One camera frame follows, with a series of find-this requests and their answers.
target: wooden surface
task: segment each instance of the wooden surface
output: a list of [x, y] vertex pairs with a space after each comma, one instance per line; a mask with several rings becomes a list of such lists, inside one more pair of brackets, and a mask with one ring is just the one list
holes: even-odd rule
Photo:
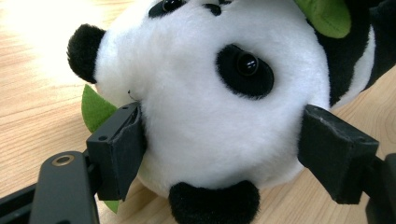
[[[40, 164], [83, 151], [90, 133], [80, 114], [84, 82], [66, 62], [68, 38], [82, 23], [102, 28], [127, 7], [121, 0], [0, 1], [0, 198], [36, 182]], [[396, 68], [335, 113], [396, 152]], [[364, 207], [338, 205], [304, 170], [289, 184], [262, 190], [255, 223], [366, 223]], [[167, 201], [137, 180], [117, 215], [99, 202], [102, 223], [175, 223]]]

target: green leaf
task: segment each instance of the green leaf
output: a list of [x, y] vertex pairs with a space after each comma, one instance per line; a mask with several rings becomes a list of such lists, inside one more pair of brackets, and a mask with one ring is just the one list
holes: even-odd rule
[[345, 0], [295, 0], [315, 29], [332, 38], [350, 32], [351, 19]]
[[119, 211], [120, 201], [103, 201], [107, 207], [113, 211], [113, 213], [117, 214]]
[[85, 125], [91, 133], [95, 132], [116, 110], [114, 105], [106, 101], [89, 85], [85, 85], [81, 111]]

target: panda plush toy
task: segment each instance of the panda plush toy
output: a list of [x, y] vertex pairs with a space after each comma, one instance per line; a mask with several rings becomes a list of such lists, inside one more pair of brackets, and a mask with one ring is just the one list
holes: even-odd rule
[[249, 223], [259, 189], [303, 168], [304, 107], [343, 105], [395, 64], [395, 0], [326, 1], [346, 6], [336, 37], [302, 2], [143, 0], [108, 30], [85, 24], [70, 39], [79, 77], [115, 106], [140, 103], [138, 177], [178, 222]]

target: black eye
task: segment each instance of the black eye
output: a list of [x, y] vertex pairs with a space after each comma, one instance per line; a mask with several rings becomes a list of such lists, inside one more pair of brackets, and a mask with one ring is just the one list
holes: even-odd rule
[[184, 5], [183, 0], [163, 0], [163, 11], [171, 12], [175, 11], [179, 7]]
[[253, 54], [242, 51], [236, 60], [236, 69], [245, 77], [253, 76], [259, 68], [259, 59]]
[[219, 52], [217, 66], [221, 79], [235, 94], [259, 100], [274, 86], [271, 67], [235, 45], [228, 45]]
[[184, 0], [163, 0], [149, 10], [148, 16], [150, 18], [161, 17], [175, 11], [184, 4], [186, 4]]

